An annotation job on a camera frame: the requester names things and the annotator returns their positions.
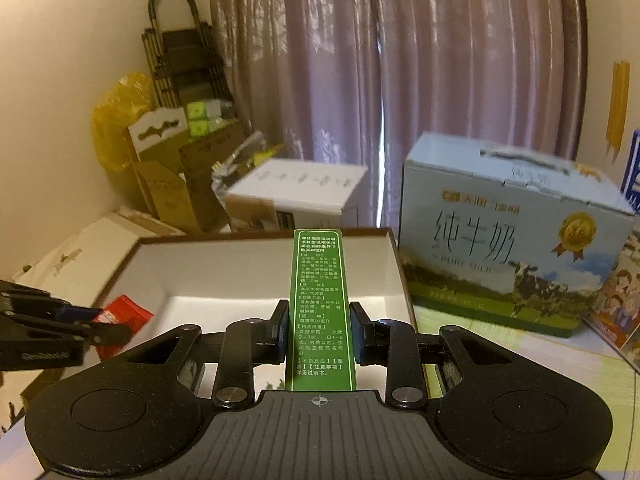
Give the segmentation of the red snack packet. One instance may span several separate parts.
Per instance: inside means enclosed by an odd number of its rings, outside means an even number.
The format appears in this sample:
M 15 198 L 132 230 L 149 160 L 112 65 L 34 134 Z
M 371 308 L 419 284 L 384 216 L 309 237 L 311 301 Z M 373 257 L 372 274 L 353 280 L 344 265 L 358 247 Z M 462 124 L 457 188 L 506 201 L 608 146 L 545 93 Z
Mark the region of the red snack packet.
M 94 341 L 99 348 L 123 347 L 152 317 L 152 312 L 140 307 L 128 296 L 120 295 L 94 319 L 101 325 L 115 325 L 115 328 L 100 330 Z

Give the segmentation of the green white medicine box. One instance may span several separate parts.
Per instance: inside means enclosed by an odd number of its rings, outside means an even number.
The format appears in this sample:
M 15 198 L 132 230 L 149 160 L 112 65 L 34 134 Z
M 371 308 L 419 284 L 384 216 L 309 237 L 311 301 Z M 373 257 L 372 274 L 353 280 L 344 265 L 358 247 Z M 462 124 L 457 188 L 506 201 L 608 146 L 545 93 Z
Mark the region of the green white medicine box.
M 294 233 L 285 389 L 356 389 L 342 233 Z

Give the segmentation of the large flat cardboard box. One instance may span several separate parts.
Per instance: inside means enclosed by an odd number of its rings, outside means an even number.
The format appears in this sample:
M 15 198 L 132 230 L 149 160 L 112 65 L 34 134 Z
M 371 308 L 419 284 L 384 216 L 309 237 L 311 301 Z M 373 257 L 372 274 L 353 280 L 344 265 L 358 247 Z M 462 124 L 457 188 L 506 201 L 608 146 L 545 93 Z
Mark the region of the large flat cardboard box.
M 150 214 L 121 206 L 14 274 L 12 281 L 89 307 L 138 240 L 182 234 Z

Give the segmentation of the brown cardboard storage box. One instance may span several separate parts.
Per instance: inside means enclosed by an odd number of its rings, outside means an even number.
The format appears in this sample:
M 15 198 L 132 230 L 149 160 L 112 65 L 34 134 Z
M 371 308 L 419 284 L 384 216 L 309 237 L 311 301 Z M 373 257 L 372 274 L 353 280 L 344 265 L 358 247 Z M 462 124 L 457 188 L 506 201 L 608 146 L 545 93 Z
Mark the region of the brown cardboard storage box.
M 393 234 L 347 229 L 342 239 L 349 299 L 370 318 L 416 322 Z M 292 262 L 290 231 L 142 238 L 93 305 L 101 309 L 126 296 L 152 312 L 135 344 L 184 323 L 214 332 L 240 318 L 269 316 L 290 296 Z

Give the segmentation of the light blue milk carton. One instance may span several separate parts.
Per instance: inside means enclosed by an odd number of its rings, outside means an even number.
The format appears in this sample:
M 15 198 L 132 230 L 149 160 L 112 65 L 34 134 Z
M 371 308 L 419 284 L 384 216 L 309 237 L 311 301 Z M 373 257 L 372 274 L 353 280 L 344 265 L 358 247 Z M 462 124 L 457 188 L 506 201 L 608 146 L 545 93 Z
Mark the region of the light blue milk carton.
M 634 225 L 599 171 L 425 133 L 402 170 L 399 253 L 415 304 L 568 337 Z

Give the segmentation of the white appliance box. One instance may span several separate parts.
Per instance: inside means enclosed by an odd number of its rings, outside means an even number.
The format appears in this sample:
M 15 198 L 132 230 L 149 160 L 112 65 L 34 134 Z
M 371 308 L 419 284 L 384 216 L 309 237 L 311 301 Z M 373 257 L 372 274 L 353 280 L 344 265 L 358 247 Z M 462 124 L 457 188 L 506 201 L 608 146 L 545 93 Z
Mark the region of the white appliance box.
M 229 188 L 233 232 L 370 226 L 368 170 L 272 158 Z

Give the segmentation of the checkered tablecloth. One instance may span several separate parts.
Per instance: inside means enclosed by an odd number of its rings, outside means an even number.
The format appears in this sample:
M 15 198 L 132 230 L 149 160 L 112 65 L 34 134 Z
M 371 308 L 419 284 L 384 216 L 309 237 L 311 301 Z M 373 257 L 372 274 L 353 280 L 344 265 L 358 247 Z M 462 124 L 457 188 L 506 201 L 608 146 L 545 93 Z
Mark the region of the checkered tablecloth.
M 255 390 L 212 400 L 224 331 L 179 326 L 50 385 L 24 419 L 46 479 L 593 479 L 608 406 L 455 325 L 419 334 L 427 401 Z

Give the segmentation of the yellow plastic bag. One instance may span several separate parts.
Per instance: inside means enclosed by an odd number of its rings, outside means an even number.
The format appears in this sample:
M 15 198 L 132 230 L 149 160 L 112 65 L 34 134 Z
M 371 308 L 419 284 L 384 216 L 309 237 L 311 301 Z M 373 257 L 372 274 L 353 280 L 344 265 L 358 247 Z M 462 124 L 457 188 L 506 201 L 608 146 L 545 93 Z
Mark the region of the yellow plastic bag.
M 144 73 L 123 76 L 107 90 L 91 112 L 96 158 L 118 196 L 131 208 L 149 212 L 134 171 L 136 155 L 128 128 L 154 110 L 152 80 Z

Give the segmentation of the green tissue pack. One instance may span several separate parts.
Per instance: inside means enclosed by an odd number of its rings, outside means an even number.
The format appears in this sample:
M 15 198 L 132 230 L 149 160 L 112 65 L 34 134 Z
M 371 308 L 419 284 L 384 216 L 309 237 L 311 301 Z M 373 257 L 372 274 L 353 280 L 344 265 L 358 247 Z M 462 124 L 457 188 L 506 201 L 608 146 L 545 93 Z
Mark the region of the green tissue pack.
M 228 100 L 211 99 L 186 104 L 191 139 L 199 139 L 224 128 L 235 118 L 235 106 Z

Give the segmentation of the black folding cart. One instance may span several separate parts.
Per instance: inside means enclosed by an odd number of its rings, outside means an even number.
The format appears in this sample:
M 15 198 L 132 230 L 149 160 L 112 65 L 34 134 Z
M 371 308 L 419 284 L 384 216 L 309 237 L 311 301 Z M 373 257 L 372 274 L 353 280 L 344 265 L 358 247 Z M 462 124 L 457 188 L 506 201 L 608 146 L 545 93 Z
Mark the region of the black folding cart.
M 151 26 L 142 32 L 142 44 L 160 107 L 176 108 L 190 102 L 233 101 L 211 24 L 203 22 L 195 0 L 191 28 L 163 30 L 158 18 L 160 0 L 148 1 Z

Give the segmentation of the purple curtain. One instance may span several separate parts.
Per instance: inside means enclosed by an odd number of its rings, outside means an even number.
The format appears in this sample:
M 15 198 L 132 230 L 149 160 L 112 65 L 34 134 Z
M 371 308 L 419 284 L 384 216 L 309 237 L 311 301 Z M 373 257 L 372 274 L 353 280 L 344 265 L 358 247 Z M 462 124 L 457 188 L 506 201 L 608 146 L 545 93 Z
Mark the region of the purple curtain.
M 424 132 L 577 153 L 585 0 L 209 1 L 241 117 L 292 157 L 366 166 L 375 226 L 397 226 Z

